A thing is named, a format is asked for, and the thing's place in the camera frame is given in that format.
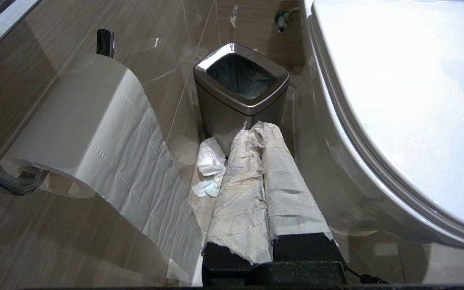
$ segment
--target trash can lid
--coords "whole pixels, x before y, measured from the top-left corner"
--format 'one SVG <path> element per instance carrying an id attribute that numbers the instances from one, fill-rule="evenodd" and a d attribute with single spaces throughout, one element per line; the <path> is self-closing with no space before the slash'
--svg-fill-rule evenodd
<path id="1" fill-rule="evenodd" d="M 248 71 L 244 66 L 238 69 L 242 64 L 248 66 Z M 195 81 L 204 90 L 247 116 L 253 116 L 273 104 L 289 85 L 289 72 L 282 66 L 237 43 L 229 43 L 213 51 L 196 64 L 193 71 Z M 256 81 L 252 75 L 263 79 L 260 86 L 252 86 L 252 82 Z M 242 88 L 238 84 L 241 81 L 250 84 Z"/>

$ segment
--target toilet paper holder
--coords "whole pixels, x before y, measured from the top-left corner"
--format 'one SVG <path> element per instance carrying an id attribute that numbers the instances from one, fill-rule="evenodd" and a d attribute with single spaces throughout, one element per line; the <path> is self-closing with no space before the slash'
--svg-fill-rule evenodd
<path id="1" fill-rule="evenodd" d="M 96 53 L 114 57 L 114 32 L 108 29 L 99 29 L 96 32 Z M 32 166 L 18 169 L 20 175 L 14 180 L 0 172 L 0 193 L 13 196 L 26 196 L 36 191 L 48 176 L 49 171 Z"/>
<path id="2" fill-rule="evenodd" d="M 26 166 L 18 169 L 18 178 L 11 180 L 0 172 L 0 193 L 13 196 L 26 196 L 33 193 L 44 182 L 49 171 Z"/>

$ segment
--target stainless steel trash can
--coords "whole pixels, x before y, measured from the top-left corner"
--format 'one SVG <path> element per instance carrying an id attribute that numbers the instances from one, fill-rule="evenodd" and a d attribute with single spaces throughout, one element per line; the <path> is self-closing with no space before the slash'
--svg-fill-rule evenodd
<path id="1" fill-rule="evenodd" d="M 193 71 L 205 137 L 216 138 L 225 155 L 245 122 L 280 123 L 289 73 L 260 53 L 229 43 Z"/>

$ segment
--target wall tile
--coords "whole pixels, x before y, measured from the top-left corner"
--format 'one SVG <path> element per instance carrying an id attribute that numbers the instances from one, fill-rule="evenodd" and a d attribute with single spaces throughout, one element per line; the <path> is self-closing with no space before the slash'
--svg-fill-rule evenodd
<path id="1" fill-rule="evenodd" d="M 45 0 L 0 43 L 0 151 L 108 4 Z"/>
<path id="2" fill-rule="evenodd" d="M 234 5 L 239 6 L 237 28 L 230 24 Z M 237 42 L 257 49 L 278 64 L 303 66 L 299 12 L 291 14 L 284 33 L 276 31 L 276 13 L 294 7 L 298 7 L 298 0 L 217 0 L 221 43 Z"/>
<path id="3" fill-rule="evenodd" d="M 218 18 L 217 18 L 217 6 L 215 2 L 212 4 L 211 11 L 209 13 L 205 29 L 203 34 L 201 35 L 201 41 L 199 44 L 198 49 L 196 50 L 195 54 L 195 62 L 194 65 L 198 63 L 198 61 L 202 60 L 206 55 L 211 53 L 212 51 L 218 49 L 220 47 L 220 37 L 219 37 L 219 28 L 218 28 Z M 197 129 L 198 129 L 198 136 L 201 138 L 203 136 L 203 126 L 201 124 L 201 113 L 199 108 L 198 102 L 198 95 L 196 92 L 196 88 L 194 87 L 194 75 L 192 74 L 189 77 L 193 84 L 190 86 L 190 90 L 188 90 L 189 97 L 191 99 L 191 103 L 193 106 L 193 110 L 195 111 L 195 119 L 197 122 Z"/>
<path id="4" fill-rule="evenodd" d="M 209 14 L 203 35 L 201 35 L 201 41 L 196 56 L 197 62 L 220 47 L 218 19 L 214 15 L 214 13 Z"/>
<path id="5" fill-rule="evenodd" d="M 188 93 L 188 91 L 194 90 L 195 82 L 190 79 L 180 100 L 175 121 L 173 121 L 173 128 L 171 128 L 168 141 L 166 142 L 173 157 L 173 163 L 177 167 L 187 191 L 189 191 L 199 150 L 199 135 L 195 122 L 195 112 L 191 104 L 190 93 Z"/>
<path id="6" fill-rule="evenodd" d="M 91 34 L 102 27 L 115 33 L 114 59 L 140 80 L 166 140 L 193 61 L 182 0 L 115 2 Z M 95 47 L 89 38 L 78 55 Z"/>
<path id="7" fill-rule="evenodd" d="M 95 51 L 101 27 L 116 33 L 115 57 L 140 78 L 164 138 L 181 104 L 177 124 L 188 124 L 183 133 L 175 126 L 173 143 L 184 135 L 197 140 L 189 98 L 180 102 L 194 63 L 183 7 L 182 0 L 44 0 L 0 44 L 0 151 L 73 55 Z M 194 167 L 197 146 L 190 151 Z M 179 156 L 183 164 L 184 154 Z M 0 288 L 162 286 L 167 264 L 99 196 L 0 195 Z"/>
<path id="8" fill-rule="evenodd" d="M 183 0 L 191 47 L 198 48 L 213 0 Z"/>

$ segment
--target white toilet seat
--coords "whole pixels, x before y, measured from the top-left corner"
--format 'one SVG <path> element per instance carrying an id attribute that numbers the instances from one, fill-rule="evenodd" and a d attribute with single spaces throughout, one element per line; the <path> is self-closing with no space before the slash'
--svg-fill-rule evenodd
<path id="1" fill-rule="evenodd" d="M 330 5 L 337 5 L 338 3 L 340 5 L 345 3 L 350 5 L 350 2 L 337 0 L 333 1 L 333 4 L 332 1 L 326 0 L 320 0 L 318 2 L 324 5 L 327 5 L 328 2 L 330 2 Z M 314 13 L 319 14 L 319 9 L 315 6 L 313 7 Z M 321 40 L 319 39 L 321 31 L 318 31 L 318 33 L 316 32 L 316 30 L 319 30 L 317 27 L 323 28 L 323 23 L 320 23 L 320 26 L 316 25 L 313 27 L 315 29 L 315 41 L 317 41 L 315 42 L 315 47 L 325 47 L 326 45 L 324 44 L 325 41 L 323 38 Z M 330 49 L 330 46 L 330 42 L 327 42 L 328 49 Z M 366 176 L 371 179 L 375 185 L 379 186 L 380 190 L 385 193 L 388 198 L 395 202 L 403 211 L 414 216 L 423 226 L 438 233 L 440 236 L 446 236 L 464 243 L 464 222 L 462 220 L 464 217 L 459 216 L 459 213 L 455 211 L 446 211 L 435 203 L 434 200 L 428 199 L 427 195 L 424 196 L 424 194 L 420 192 L 420 187 L 417 188 L 416 183 L 408 182 L 409 179 L 399 174 L 401 172 L 395 169 L 394 164 L 389 162 L 388 158 L 383 154 L 380 154 L 379 149 L 373 146 L 371 136 L 367 136 L 365 133 L 366 130 L 363 130 L 363 127 L 359 125 L 359 116 L 357 112 L 352 112 L 353 110 L 351 110 L 350 107 L 352 106 L 352 102 L 342 96 L 343 88 L 341 86 L 341 81 L 344 81 L 344 79 L 334 76 L 335 72 L 330 70 L 334 61 L 327 55 L 327 51 L 325 51 L 324 55 L 323 49 L 316 53 L 317 55 L 321 53 L 321 72 L 328 74 L 326 76 L 327 81 L 325 81 L 324 85 L 328 88 L 328 92 L 331 94 L 330 99 L 333 101 L 329 110 L 332 111 L 331 114 L 337 114 L 336 117 L 340 123 L 340 126 L 337 126 L 337 128 L 338 131 L 342 131 L 339 132 L 339 134 L 344 135 L 344 142 L 350 144 L 350 146 L 346 147 L 351 147 L 353 151 L 355 151 L 351 152 L 351 154 L 352 156 L 356 155 L 354 158 L 356 162 L 363 163 L 359 164 L 359 166 L 365 169 L 364 173 Z"/>

